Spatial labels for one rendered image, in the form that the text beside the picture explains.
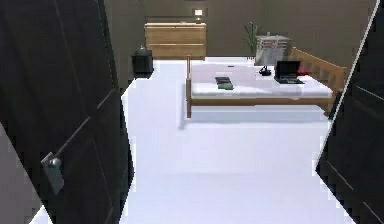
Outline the wooden bed with white mattress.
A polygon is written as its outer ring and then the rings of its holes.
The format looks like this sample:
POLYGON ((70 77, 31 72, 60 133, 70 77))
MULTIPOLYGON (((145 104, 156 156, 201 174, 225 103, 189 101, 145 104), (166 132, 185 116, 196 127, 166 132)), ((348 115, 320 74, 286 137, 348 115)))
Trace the wooden bed with white mattress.
POLYGON ((192 116, 194 106, 258 105, 318 106, 328 115, 337 92, 344 87, 346 69, 297 48, 291 49, 289 57, 299 60, 310 72, 299 76, 302 84, 279 84, 273 75, 262 76, 261 68, 250 64, 189 63, 186 116, 192 116), (218 89, 215 77, 229 77, 234 89, 218 89))

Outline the black bin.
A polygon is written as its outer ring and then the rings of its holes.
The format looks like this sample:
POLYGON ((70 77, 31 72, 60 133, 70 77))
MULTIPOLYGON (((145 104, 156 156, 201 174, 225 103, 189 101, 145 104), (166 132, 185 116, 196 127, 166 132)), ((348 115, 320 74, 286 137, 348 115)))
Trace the black bin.
POLYGON ((145 46, 136 50, 131 59, 135 74, 151 74, 154 71, 152 51, 145 46))

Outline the wooden chest of drawers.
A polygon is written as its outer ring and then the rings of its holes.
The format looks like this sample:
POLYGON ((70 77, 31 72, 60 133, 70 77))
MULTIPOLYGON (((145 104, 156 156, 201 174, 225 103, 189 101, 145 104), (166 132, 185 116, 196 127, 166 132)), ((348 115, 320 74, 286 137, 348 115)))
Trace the wooden chest of drawers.
POLYGON ((206 57, 205 23, 146 23, 146 47, 157 60, 195 60, 206 57))

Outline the green house plant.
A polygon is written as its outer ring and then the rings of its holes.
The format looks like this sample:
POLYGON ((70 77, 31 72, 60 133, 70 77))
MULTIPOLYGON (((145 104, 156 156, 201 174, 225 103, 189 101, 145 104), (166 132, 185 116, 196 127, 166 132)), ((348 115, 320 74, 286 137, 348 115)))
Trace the green house plant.
POLYGON ((250 52, 250 56, 255 57, 256 51, 257 51, 260 27, 254 24, 253 22, 249 22, 247 25, 244 25, 243 28, 246 32, 245 43, 250 52))

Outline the grey white box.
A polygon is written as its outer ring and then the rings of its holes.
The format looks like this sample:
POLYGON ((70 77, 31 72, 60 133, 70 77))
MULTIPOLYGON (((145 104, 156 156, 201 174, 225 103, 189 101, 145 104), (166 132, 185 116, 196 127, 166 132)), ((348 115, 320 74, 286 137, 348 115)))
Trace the grey white box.
POLYGON ((277 61, 287 60, 291 49, 291 39, 281 35, 257 37, 255 66, 271 66, 277 61))

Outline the black laptop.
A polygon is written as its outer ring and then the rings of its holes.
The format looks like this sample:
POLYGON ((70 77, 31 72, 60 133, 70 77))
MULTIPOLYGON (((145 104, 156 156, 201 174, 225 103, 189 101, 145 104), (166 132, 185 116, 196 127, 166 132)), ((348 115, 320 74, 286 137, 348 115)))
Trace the black laptop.
POLYGON ((275 66, 274 79, 279 84, 302 84, 298 79, 299 61, 278 61, 275 66))

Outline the dark room door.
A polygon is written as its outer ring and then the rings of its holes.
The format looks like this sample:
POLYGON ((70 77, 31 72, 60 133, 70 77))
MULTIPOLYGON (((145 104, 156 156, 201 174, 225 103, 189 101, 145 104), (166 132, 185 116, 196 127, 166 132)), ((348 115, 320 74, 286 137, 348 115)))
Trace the dark room door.
POLYGON ((119 224, 132 163, 111 59, 103 0, 0 0, 0 123, 53 224, 119 224))

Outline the dark door panel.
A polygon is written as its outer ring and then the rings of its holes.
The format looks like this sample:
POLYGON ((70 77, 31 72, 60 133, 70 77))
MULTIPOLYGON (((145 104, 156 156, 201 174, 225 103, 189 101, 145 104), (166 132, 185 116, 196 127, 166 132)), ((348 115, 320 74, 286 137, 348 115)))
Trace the dark door panel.
POLYGON ((355 224, 384 224, 384 0, 376 0, 316 173, 355 224))

